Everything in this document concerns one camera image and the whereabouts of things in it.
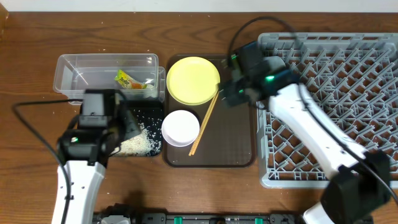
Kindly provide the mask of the white tissue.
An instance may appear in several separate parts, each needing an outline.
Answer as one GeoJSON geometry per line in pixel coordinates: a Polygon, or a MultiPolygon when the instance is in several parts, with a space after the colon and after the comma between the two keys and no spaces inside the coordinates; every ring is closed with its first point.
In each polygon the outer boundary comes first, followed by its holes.
{"type": "Polygon", "coordinates": [[[155,98],[157,97],[157,89],[154,85],[147,84],[143,89],[143,97],[144,98],[155,98]]]}

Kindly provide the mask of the green snack wrapper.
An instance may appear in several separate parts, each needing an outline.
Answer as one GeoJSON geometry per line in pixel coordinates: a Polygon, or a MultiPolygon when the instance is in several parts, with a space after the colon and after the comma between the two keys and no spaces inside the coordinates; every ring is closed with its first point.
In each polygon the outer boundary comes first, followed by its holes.
{"type": "Polygon", "coordinates": [[[118,70],[114,80],[117,81],[124,89],[146,89],[148,87],[146,83],[141,83],[135,80],[122,70],[118,70]]]}

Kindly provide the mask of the yellow plate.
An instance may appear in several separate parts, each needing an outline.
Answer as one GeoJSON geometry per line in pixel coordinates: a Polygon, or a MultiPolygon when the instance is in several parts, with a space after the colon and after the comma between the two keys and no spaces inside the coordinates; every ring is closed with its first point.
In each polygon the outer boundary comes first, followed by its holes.
{"type": "Polygon", "coordinates": [[[218,92],[221,78],[218,69],[202,57],[185,57],[169,69],[166,86],[179,103],[196,106],[211,100],[218,92]]]}

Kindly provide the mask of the white rice bowl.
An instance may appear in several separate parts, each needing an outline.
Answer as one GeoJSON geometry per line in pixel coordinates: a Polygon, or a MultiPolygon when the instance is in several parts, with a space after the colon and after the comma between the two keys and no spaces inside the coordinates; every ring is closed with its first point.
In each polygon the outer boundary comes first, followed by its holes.
{"type": "Polygon", "coordinates": [[[197,117],[186,110],[169,113],[162,122],[164,140],[175,147],[185,147],[193,143],[199,135],[200,124],[197,117]]]}

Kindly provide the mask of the light blue bowl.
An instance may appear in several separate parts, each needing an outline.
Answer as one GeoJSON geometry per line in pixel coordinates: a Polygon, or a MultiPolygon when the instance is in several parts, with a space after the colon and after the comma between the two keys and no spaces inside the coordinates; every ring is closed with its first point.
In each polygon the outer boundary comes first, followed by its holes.
{"type": "Polygon", "coordinates": [[[264,57],[263,61],[267,64],[266,74],[272,74],[286,68],[286,64],[279,56],[264,57]]]}

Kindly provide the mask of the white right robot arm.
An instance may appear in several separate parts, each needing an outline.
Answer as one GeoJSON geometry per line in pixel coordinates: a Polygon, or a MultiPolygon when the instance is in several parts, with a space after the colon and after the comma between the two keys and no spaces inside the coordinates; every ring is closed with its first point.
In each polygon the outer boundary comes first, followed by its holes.
{"type": "Polygon", "coordinates": [[[390,160],[368,152],[345,134],[314,102],[306,86],[278,56],[265,57],[257,42],[228,50],[233,77],[220,83],[228,106],[265,101],[265,110],[285,123],[313,154],[329,183],[304,223],[356,223],[390,200],[390,160]]]}

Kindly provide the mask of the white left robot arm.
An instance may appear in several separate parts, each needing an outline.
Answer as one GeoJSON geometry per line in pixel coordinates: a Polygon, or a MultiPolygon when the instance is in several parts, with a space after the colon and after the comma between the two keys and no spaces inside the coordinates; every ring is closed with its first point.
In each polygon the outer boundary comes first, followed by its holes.
{"type": "Polygon", "coordinates": [[[62,163],[52,223],[91,223],[108,160],[141,133],[127,102],[84,102],[57,141],[62,163]]]}

